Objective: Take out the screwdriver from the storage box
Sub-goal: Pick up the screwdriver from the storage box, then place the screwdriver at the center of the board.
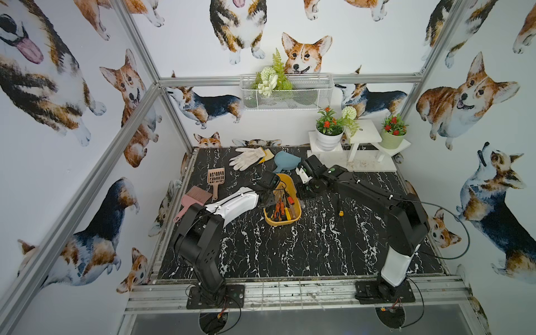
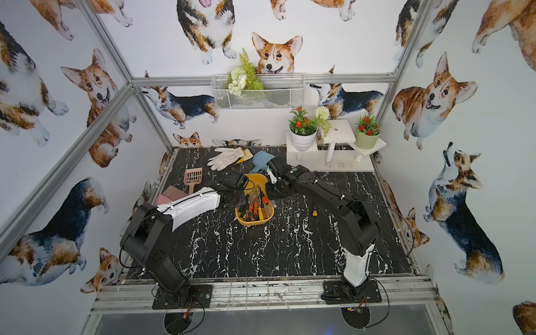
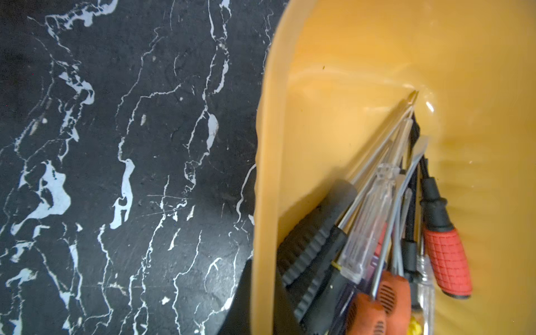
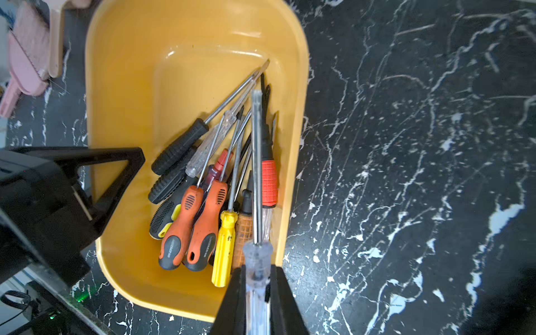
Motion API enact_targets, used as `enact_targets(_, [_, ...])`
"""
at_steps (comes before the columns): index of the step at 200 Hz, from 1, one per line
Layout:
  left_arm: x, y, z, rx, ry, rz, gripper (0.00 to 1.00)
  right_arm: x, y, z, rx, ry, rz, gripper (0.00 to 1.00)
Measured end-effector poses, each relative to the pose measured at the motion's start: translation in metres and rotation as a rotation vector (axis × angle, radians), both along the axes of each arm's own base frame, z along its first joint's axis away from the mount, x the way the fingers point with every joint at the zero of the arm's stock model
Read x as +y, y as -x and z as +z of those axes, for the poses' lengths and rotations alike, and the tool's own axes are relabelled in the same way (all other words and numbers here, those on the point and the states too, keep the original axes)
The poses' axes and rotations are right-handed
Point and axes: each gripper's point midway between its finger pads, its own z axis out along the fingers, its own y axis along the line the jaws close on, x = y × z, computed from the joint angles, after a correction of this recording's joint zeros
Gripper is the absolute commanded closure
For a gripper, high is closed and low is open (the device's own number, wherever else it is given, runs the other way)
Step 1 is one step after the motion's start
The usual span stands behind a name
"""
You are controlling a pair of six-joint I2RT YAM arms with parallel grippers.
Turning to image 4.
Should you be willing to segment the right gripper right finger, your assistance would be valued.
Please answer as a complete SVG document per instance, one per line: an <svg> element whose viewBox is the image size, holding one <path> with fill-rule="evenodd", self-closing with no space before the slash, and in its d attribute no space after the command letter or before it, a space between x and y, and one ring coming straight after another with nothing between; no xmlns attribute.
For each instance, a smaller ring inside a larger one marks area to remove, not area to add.
<svg viewBox="0 0 536 335"><path fill-rule="evenodd" d="M269 283L270 334L309 334L281 267L271 266Z"/></svg>

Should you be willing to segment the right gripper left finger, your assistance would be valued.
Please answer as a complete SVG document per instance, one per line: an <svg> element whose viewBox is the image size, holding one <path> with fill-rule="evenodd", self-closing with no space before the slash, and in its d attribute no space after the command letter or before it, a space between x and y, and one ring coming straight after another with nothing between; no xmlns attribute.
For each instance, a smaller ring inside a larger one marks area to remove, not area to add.
<svg viewBox="0 0 536 335"><path fill-rule="evenodd" d="M246 266L242 265L231 272L226 294L209 334L244 335L246 319Z"/></svg>

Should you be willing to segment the yellow plastic storage box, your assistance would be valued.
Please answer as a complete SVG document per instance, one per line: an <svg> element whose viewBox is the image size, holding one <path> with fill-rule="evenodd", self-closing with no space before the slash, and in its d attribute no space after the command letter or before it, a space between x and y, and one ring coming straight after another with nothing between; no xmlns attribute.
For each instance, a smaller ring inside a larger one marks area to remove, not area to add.
<svg viewBox="0 0 536 335"><path fill-rule="evenodd" d="M85 55L92 148L139 147L147 163L128 186L97 240L99 265L141 307L212 322L225 290L211 269L159 266L149 236L156 206L151 163L198 117L212 112L256 68L268 63L271 112L278 113L279 173L272 260L282 265L308 85L307 39L283 1L103 1Z"/></svg>

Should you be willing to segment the red black handle screwdriver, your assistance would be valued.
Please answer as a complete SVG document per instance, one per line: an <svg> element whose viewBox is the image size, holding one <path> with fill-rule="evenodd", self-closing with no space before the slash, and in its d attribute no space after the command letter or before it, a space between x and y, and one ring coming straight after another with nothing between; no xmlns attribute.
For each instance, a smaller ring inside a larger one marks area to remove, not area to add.
<svg viewBox="0 0 536 335"><path fill-rule="evenodd" d="M267 112L271 87L265 83L265 75L260 78L262 91L262 236L269 241L272 229L273 210L278 201L276 163L273 156L273 140L267 123Z"/></svg>

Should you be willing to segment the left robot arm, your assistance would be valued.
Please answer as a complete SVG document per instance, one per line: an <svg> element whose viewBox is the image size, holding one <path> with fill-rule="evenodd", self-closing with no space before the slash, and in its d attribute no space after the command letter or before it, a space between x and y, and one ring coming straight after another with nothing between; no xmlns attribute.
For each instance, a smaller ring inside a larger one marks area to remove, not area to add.
<svg viewBox="0 0 536 335"><path fill-rule="evenodd" d="M126 165L93 200L79 181L84 166ZM14 147L1 151L1 280L24 269L36 278L1 301L27 322L17 334L109 334L70 295L90 270L82 252L104 233L145 156L138 147Z"/></svg>

